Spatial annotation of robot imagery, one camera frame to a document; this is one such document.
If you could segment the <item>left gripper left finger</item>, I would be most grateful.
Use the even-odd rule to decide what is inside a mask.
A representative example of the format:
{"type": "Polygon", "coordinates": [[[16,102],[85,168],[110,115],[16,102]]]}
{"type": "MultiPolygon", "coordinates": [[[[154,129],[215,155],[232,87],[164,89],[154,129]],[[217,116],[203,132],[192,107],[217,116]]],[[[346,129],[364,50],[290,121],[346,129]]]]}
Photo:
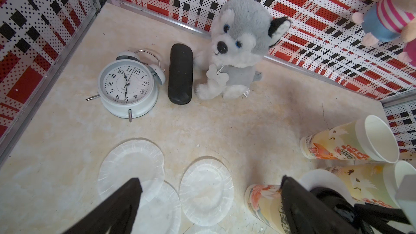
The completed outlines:
{"type": "Polygon", "coordinates": [[[140,180],[131,178],[65,233],[130,234],[142,192],[140,180]]]}

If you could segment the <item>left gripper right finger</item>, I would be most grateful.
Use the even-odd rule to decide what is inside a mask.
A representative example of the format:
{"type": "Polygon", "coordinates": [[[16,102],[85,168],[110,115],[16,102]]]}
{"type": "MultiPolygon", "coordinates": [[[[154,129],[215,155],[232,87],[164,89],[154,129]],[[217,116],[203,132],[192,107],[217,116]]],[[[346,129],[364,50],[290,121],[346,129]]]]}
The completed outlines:
{"type": "Polygon", "coordinates": [[[326,207],[294,178],[281,182],[283,210],[292,234],[331,234],[321,214],[326,207]]]}

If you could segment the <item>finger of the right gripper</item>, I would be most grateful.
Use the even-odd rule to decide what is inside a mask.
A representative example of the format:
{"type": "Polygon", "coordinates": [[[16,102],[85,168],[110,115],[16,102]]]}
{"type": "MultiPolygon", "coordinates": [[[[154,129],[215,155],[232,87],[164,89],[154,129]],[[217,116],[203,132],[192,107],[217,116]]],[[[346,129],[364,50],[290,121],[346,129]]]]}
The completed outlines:
{"type": "Polygon", "coordinates": [[[382,234],[403,234],[402,231],[388,225],[389,221],[411,225],[401,209],[391,209],[372,204],[355,204],[354,210],[361,220],[382,234]]]}

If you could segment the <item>black cup lid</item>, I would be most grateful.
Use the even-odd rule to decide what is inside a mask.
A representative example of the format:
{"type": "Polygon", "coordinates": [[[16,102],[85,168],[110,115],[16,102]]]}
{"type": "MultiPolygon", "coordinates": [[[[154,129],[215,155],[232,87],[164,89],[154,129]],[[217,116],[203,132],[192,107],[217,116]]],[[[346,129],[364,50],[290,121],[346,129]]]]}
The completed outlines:
{"type": "Polygon", "coordinates": [[[321,216],[323,222],[329,226],[331,234],[359,234],[359,219],[353,206],[338,192],[326,188],[316,187],[311,190],[325,207],[321,216]]]}

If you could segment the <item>paper milk tea cup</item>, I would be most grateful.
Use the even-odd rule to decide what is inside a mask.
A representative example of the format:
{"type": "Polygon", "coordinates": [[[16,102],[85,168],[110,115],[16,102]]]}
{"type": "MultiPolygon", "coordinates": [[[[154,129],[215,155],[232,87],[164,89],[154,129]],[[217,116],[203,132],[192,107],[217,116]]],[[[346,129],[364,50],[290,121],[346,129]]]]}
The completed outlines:
{"type": "Polygon", "coordinates": [[[279,185],[250,185],[244,195],[247,209],[280,234],[291,234],[279,185]]]}

